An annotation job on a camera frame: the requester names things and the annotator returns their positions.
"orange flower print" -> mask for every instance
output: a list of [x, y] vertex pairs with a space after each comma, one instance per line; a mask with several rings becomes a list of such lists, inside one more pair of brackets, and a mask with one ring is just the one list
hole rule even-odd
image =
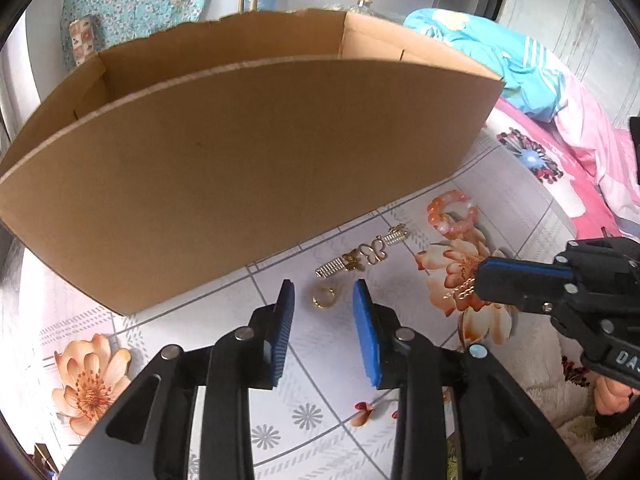
[[501, 251], [492, 253], [487, 248], [483, 235], [479, 236], [476, 232], [472, 235], [474, 243], [457, 238], [446, 245], [431, 244], [427, 250], [415, 255], [415, 261], [419, 270], [428, 272], [431, 304], [443, 311], [445, 316], [450, 316], [456, 310], [462, 312], [459, 320], [460, 341], [469, 345], [489, 335], [496, 344], [503, 344], [511, 335], [513, 325], [510, 307], [482, 301], [475, 293], [466, 298], [458, 298], [453, 294], [457, 286], [476, 275], [478, 265], [485, 258], [504, 258]]
[[131, 354], [121, 348], [112, 355], [109, 340], [95, 334], [91, 341], [72, 341], [54, 357], [63, 384], [51, 393], [56, 411], [69, 417], [74, 433], [85, 436], [129, 386]]

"cardboard panel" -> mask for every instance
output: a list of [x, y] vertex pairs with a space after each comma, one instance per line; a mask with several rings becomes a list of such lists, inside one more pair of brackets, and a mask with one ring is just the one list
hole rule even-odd
[[94, 112], [98, 108], [103, 107], [109, 102], [109, 90], [104, 81], [104, 77], [101, 77], [91, 86], [91, 88], [87, 90], [84, 97], [80, 99], [78, 104], [74, 107], [74, 113], [76, 118], [80, 119], [88, 113]]
[[246, 12], [183, 23], [100, 53], [112, 100], [215, 66], [287, 56], [337, 56], [344, 12]]
[[0, 175], [58, 130], [74, 123], [77, 119], [76, 105], [102, 78], [105, 70], [100, 58], [94, 56], [82, 65], [82, 70], [60, 83], [45, 103], [34, 111], [0, 160]]
[[478, 63], [457, 50], [453, 50], [445, 43], [427, 38], [413, 30], [400, 27], [395, 23], [379, 20], [364, 14], [347, 13], [344, 21], [345, 30], [360, 32], [372, 39], [385, 41], [397, 45], [407, 54], [412, 54], [412, 61], [426, 63], [431, 66], [454, 68], [461, 72], [477, 74], [489, 78], [497, 75], [485, 65]]
[[0, 218], [131, 314], [449, 176], [501, 90], [380, 60], [184, 76], [41, 144], [0, 179]]
[[385, 40], [372, 38], [357, 30], [346, 28], [344, 30], [344, 37], [342, 38], [340, 54], [342, 57], [400, 61], [402, 57], [402, 47]]

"white fluffy fabric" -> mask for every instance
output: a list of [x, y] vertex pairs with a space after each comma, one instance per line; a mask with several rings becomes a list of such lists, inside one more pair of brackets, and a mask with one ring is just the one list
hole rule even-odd
[[596, 478], [618, 451], [630, 427], [594, 441], [593, 389], [565, 381], [562, 371], [563, 353], [577, 362], [574, 343], [559, 337], [545, 316], [518, 314], [517, 320], [504, 345], [488, 346], [556, 428], [587, 477]]

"pink bedsheet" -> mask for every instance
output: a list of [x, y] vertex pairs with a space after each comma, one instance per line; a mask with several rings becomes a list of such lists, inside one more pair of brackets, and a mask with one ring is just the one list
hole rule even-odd
[[602, 227], [613, 236], [620, 236], [593, 177], [552, 134], [502, 98], [489, 115], [487, 127], [549, 190], [572, 220], [578, 239], [601, 238]]
[[582, 165], [590, 182], [599, 186], [607, 205], [626, 233], [640, 235], [640, 187], [636, 150], [626, 130], [616, 130], [596, 99], [565, 68], [564, 107], [554, 118], [556, 128]]

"human hand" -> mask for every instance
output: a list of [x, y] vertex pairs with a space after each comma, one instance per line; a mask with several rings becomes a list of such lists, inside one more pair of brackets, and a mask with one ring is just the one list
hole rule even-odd
[[629, 407], [631, 394], [640, 395], [640, 391], [604, 376], [596, 380], [594, 396], [596, 409], [603, 415], [624, 412]]

